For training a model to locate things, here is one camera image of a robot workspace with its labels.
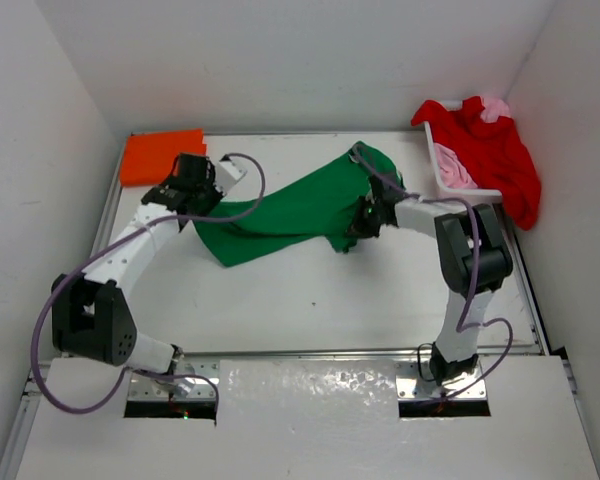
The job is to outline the orange t shirt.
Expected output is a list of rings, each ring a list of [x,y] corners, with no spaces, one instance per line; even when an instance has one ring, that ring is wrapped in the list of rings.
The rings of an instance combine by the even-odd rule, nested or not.
[[[122,187],[151,186],[163,181],[179,153],[206,155],[203,129],[131,135],[119,170]]]

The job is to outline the green t shirt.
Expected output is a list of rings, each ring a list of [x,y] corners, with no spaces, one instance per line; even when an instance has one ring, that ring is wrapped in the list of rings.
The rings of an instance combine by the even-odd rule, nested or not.
[[[224,267],[238,266],[313,238],[337,253],[357,244],[347,235],[372,174],[351,150],[290,185],[265,196],[256,210],[232,223],[194,224],[203,244]]]

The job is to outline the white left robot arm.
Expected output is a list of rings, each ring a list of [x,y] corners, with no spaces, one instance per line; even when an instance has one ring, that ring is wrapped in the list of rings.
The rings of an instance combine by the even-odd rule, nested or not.
[[[127,296],[158,251],[184,229],[186,222],[176,217],[208,215],[244,175],[227,158],[179,154],[118,235],[133,238],[82,268],[56,297],[54,347],[112,366],[171,374],[178,348],[139,332]]]

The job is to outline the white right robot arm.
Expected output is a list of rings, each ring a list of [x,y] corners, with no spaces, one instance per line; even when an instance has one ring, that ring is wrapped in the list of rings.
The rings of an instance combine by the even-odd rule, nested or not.
[[[397,191],[377,177],[361,197],[347,235],[372,238],[383,226],[415,231],[437,244],[440,270],[448,288],[442,328],[431,346],[430,380],[438,385],[472,372],[486,309],[513,260],[494,208],[462,199],[424,199]]]

